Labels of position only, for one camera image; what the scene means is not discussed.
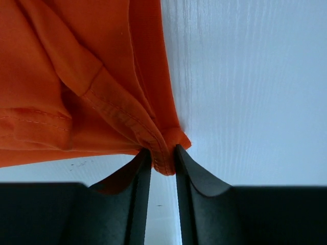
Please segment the wood grain texture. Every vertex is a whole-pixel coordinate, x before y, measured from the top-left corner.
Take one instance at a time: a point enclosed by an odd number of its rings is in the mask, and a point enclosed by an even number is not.
[[[230,184],[327,185],[327,2],[161,5],[174,99],[193,143],[191,156]],[[0,180],[90,185],[129,159],[3,168]],[[156,172],[146,244],[181,244],[175,179]]]

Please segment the white surface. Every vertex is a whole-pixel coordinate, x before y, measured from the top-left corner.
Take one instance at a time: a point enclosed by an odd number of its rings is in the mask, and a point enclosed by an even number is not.
[[[231,184],[327,185],[327,1],[162,0],[162,12],[193,158]],[[90,185],[129,159],[3,168],[0,180]],[[175,179],[156,172],[146,244],[181,244]]]

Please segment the folded fabric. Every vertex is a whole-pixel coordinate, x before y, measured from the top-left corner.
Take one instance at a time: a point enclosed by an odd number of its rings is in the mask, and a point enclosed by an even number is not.
[[[1,167],[176,144],[159,0],[0,1]]]

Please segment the orange shirt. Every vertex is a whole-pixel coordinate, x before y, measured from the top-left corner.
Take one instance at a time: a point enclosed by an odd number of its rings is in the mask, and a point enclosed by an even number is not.
[[[0,166],[178,143],[159,0],[0,0]]]

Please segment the orange fabric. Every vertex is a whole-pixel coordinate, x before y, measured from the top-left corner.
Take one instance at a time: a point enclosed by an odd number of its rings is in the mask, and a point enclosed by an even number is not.
[[[0,166],[178,143],[159,0],[0,0]]]

